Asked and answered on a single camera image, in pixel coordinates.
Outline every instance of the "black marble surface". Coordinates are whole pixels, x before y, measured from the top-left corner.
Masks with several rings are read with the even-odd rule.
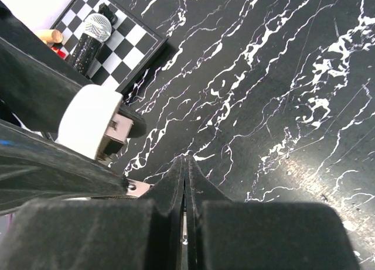
[[[326,203],[375,269],[375,0],[117,1],[170,48],[112,168],[155,183],[192,154],[233,200]]]

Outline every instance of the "chessboard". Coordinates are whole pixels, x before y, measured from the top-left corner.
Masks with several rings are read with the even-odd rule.
[[[114,0],[72,0],[52,29],[64,40],[54,47],[69,60],[82,35],[83,21],[105,3],[118,18],[111,37],[103,44],[87,77],[95,84],[126,92],[165,46],[163,39]]]

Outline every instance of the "white wall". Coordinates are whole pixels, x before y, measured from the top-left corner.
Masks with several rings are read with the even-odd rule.
[[[1,0],[30,30],[49,29],[71,0]]]

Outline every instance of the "red object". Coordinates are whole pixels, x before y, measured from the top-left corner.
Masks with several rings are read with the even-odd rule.
[[[62,52],[61,50],[55,48],[55,47],[51,47],[51,49],[56,52],[62,59],[64,59],[66,57],[66,54],[65,52]]]

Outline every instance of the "black chess piece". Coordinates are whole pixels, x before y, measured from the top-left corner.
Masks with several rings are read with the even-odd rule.
[[[110,8],[105,3],[102,3],[99,6],[98,13],[103,14],[106,18],[108,18],[112,26],[116,24],[118,19],[117,16],[113,12],[111,12]]]

